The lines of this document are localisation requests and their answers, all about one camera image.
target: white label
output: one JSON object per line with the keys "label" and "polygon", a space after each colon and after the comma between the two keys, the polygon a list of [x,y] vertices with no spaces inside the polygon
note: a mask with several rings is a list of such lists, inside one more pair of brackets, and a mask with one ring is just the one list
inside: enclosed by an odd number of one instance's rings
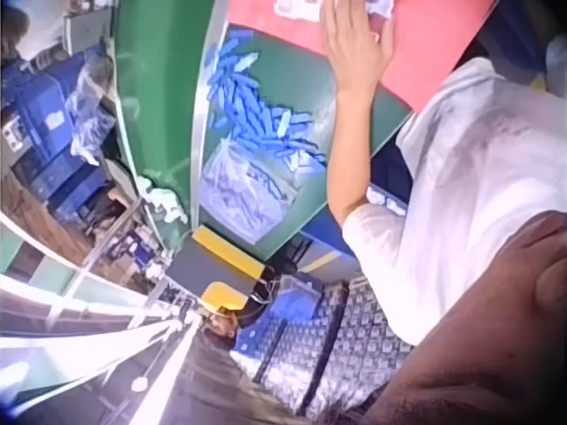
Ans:
{"label": "white label", "polygon": [[65,115],[63,115],[63,111],[52,112],[45,119],[45,125],[50,131],[53,131],[64,122],[65,122]]}

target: yellow panel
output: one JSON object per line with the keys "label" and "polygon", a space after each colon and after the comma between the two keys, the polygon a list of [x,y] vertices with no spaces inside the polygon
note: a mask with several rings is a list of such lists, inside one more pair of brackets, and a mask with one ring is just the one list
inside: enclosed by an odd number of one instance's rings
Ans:
{"label": "yellow panel", "polygon": [[240,310],[248,301],[248,297],[231,288],[225,282],[212,282],[205,290],[201,301],[209,310],[216,312],[219,307]]}
{"label": "yellow panel", "polygon": [[260,279],[260,275],[264,271],[264,265],[245,252],[240,251],[236,246],[224,240],[212,230],[201,225],[193,233],[193,239],[241,272],[248,274],[255,280]]}

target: metal frame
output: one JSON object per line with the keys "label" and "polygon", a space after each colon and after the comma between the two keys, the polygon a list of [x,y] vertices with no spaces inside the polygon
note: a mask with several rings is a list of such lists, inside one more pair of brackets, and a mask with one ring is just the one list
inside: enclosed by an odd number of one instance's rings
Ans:
{"label": "metal frame", "polygon": [[134,216],[142,203],[143,200],[140,197],[136,201],[134,201],[134,203],[113,223],[110,229],[108,229],[103,240],[100,241],[100,243],[89,252],[89,255],[87,255],[85,260],[82,262],[81,269],[75,272],[74,276],[63,289],[60,302],[51,306],[49,315],[47,316],[47,319],[45,321],[48,330],[53,327],[53,325],[63,312],[65,308],[64,302],[74,296],[74,294],[79,289],[79,286],[81,286],[81,283],[86,277],[87,273],[90,272],[90,269],[97,263],[97,261],[102,257],[102,255],[108,248],[108,244],[110,243],[116,232],[118,232],[118,230],[120,230],[120,228]]}
{"label": "metal frame", "polygon": [[209,113],[209,101],[206,100],[208,85],[206,82],[213,75],[218,58],[205,67],[206,54],[211,46],[220,44],[227,31],[229,15],[229,0],[215,0],[209,27],[206,30],[203,51],[201,53],[200,71],[195,91],[193,109],[193,127],[191,131],[191,158],[190,158],[190,229],[198,227],[199,213],[199,183],[203,167],[203,153],[205,151],[206,122]]}

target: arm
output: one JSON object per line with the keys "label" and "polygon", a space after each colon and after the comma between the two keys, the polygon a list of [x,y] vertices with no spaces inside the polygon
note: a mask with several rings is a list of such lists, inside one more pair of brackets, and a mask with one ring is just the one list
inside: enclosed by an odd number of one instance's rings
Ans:
{"label": "arm", "polygon": [[365,204],[370,182],[370,109],[393,52],[393,25],[381,42],[369,27],[364,0],[325,0],[327,55],[337,83],[337,119],[327,177],[329,208],[340,226]]}

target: hand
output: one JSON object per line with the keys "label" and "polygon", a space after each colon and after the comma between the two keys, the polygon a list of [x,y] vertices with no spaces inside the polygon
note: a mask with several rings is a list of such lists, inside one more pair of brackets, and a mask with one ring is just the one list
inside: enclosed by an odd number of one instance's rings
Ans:
{"label": "hand", "polygon": [[338,98],[371,103],[393,55],[392,21],[377,42],[364,0],[323,0],[321,22]]}

